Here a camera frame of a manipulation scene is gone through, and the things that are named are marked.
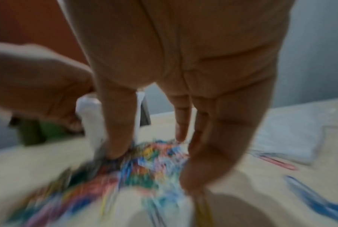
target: wall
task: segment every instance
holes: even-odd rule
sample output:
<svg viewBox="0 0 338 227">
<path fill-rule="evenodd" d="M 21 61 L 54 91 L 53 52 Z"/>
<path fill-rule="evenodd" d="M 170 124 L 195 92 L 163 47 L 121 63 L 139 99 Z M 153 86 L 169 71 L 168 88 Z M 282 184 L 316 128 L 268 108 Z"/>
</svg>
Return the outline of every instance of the wall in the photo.
<svg viewBox="0 0 338 227">
<path fill-rule="evenodd" d="M 150 114 L 173 111 L 156 85 Z M 338 0 L 298 0 L 280 53 L 273 107 L 338 97 Z"/>
</svg>

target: beige table surface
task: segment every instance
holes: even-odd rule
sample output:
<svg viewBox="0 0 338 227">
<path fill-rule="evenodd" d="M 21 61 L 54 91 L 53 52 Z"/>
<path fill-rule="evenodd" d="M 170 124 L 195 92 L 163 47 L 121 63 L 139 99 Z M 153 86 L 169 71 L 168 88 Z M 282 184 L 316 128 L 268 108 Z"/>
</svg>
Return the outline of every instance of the beige table surface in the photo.
<svg viewBox="0 0 338 227">
<path fill-rule="evenodd" d="M 290 171 L 247 154 L 234 171 L 210 186 L 208 200 L 216 226 L 338 226 L 306 207 L 283 180 L 284 175 L 294 176 L 327 199 L 338 202 L 338 99 L 306 105 L 336 110 L 330 127 L 325 129 L 325 142 L 318 160 L 312 166 L 297 165 L 299 171 Z M 270 111 L 284 113 L 301 107 Z M 172 113 L 154 116 L 152 123 L 140 129 L 139 141 L 173 138 Z M 91 157 L 84 138 L 0 151 L 0 217 L 31 190 L 55 178 L 66 167 Z M 149 226 L 135 192 L 124 191 L 119 195 L 115 215 L 110 220 L 98 221 L 99 206 L 91 206 L 64 226 Z"/>
</svg>

